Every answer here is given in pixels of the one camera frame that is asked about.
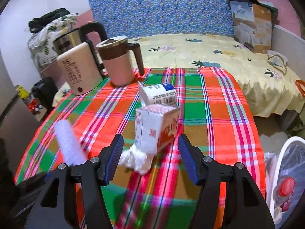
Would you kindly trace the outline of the white trash bin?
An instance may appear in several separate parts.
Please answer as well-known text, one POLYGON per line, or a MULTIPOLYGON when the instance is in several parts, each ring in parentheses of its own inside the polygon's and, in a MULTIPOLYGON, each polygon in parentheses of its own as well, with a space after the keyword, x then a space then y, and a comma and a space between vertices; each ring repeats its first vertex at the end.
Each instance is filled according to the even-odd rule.
POLYGON ((264 153, 266 203, 275 228, 304 228, 304 139, 289 138, 264 153))

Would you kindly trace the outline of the pink mug brown lid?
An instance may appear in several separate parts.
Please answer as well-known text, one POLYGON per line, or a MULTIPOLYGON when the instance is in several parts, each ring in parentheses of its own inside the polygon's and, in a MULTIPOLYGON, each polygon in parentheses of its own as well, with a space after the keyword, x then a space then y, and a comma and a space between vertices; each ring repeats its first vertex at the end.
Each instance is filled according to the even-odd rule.
POLYGON ((130 52, 136 59, 139 75, 144 75, 141 47, 137 42, 129 43, 126 36, 116 36, 103 40, 96 48, 113 85, 122 87, 134 80, 130 52))

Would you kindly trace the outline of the black clothes on quilt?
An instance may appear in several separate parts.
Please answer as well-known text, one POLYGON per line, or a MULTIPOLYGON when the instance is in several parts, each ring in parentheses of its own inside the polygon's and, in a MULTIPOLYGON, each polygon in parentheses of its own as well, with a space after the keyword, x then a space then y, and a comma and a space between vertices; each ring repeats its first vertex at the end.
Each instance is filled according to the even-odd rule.
POLYGON ((32 34, 40 32, 46 25, 48 25, 50 22, 63 17, 64 15, 68 15, 70 13, 69 10, 65 8, 59 8, 54 11, 51 11, 42 17, 39 18, 33 18, 28 23, 28 27, 30 29, 30 32, 32 34))

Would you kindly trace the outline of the white blue yogurt cup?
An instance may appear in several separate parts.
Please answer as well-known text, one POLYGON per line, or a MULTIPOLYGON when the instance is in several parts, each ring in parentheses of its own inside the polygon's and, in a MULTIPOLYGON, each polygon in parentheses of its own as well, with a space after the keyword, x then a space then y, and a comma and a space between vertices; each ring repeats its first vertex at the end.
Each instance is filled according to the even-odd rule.
POLYGON ((139 98, 141 106, 152 104, 162 104, 166 106, 175 106, 177 103, 177 92, 170 83, 160 83, 150 86, 143 86, 139 81, 139 98))

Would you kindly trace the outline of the white tissue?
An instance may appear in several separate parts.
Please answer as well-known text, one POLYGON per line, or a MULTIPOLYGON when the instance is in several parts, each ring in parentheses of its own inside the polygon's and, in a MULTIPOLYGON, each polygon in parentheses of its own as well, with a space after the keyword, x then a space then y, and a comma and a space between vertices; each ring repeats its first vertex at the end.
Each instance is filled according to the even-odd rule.
POLYGON ((153 158, 154 155, 142 152, 133 144, 129 149, 123 150, 118 165, 132 169, 140 175, 145 175, 152 166, 153 158))

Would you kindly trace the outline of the red white milk carton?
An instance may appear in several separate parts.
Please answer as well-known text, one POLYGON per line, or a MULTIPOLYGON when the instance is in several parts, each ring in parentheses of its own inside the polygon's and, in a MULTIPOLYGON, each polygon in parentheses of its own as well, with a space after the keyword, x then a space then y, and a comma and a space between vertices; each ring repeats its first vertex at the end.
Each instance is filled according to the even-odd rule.
POLYGON ((180 107, 152 104, 136 109, 134 144, 140 151, 157 155, 177 136, 180 107))

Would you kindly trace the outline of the blue floral headboard cushion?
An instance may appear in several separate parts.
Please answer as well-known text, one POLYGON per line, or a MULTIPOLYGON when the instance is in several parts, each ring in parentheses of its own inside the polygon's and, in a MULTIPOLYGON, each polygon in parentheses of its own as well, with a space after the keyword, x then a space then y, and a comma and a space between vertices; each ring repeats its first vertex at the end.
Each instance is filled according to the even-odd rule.
POLYGON ((227 0, 88 0, 110 37, 159 34, 233 35, 227 0))

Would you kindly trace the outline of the white bubble wrap roll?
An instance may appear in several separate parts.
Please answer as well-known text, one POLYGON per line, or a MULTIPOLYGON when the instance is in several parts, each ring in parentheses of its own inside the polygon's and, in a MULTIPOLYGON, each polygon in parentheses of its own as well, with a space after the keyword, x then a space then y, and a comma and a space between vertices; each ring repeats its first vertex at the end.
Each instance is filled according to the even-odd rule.
POLYGON ((64 163, 68 166, 80 165, 87 161, 79 140, 68 120, 61 119, 55 123, 55 136, 62 153, 64 163))

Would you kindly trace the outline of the clear plastic bottle red cap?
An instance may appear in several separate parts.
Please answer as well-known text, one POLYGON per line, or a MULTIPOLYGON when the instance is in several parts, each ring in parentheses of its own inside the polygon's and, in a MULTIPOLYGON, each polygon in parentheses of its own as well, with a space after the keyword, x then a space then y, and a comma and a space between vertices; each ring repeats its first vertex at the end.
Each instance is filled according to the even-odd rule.
POLYGON ((295 179, 290 176, 281 176, 275 190, 275 207, 280 207, 282 212, 288 211, 295 190, 295 179))

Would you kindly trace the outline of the colourful plaid tablecloth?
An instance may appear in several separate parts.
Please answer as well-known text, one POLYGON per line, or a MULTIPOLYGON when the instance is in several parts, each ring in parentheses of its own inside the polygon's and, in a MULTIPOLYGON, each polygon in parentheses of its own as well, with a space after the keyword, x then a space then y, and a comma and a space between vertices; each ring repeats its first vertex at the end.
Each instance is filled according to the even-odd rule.
MULTIPOLYGON (((178 133, 219 163, 242 162, 262 193, 266 191, 264 153, 252 113, 234 77, 215 67, 147 68, 125 87, 105 79, 91 92, 68 93, 36 131, 15 173, 20 183, 63 162, 54 125, 69 120, 88 157, 99 154, 115 134, 124 147, 134 142, 138 83, 170 83, 180 107, 178 133)), ((200 188, 187 177, 176 142, 154 157, 146 175, 119 166, 102 188, 114 228, 187 228, 200 188)))

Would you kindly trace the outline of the pineapple print folded quilt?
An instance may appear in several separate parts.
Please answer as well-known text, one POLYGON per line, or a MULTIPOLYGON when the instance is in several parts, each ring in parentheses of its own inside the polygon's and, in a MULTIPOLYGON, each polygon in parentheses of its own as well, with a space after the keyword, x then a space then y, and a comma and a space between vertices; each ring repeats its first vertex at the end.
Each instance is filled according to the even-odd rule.
POLYGON ((41 72, 56 61, 57 53, 53 41, 71 31, 78 22, 78 14, 64 15, 48 23, 40 32, 33 34, 27 42, 30 58, 41 72))

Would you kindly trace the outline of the bedding package box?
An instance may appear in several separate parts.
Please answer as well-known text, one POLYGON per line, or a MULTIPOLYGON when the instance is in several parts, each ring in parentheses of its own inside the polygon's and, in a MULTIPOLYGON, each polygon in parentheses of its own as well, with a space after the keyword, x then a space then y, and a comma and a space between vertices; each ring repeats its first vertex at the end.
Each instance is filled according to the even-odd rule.
POLYGON ((278 10, 258 0, 227 1, 232 12, 234 39, 254 53, 267 53, 278 10))

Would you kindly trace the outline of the black object at left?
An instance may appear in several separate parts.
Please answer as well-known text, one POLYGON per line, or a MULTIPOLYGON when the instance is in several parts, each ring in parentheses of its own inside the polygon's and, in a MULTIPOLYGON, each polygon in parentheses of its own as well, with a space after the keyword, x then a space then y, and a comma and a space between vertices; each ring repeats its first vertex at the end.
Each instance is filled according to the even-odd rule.
POLYGON ((52 77, 45 77, 31 88, 31 93, 38 98, 42 106, 48 111, 53 110, 53 99, 58 92, 58 88, 52 77))

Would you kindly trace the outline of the white board panel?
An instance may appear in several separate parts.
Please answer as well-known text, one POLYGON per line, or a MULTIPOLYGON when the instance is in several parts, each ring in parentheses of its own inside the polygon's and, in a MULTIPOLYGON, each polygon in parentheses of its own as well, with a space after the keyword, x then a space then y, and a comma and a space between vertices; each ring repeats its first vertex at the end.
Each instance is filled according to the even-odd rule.
POLYGON ((275 25, 272 28, 271 49, 284 55, 288 59, 288 67, 304 80, 304 39, 279 25, 275 25))

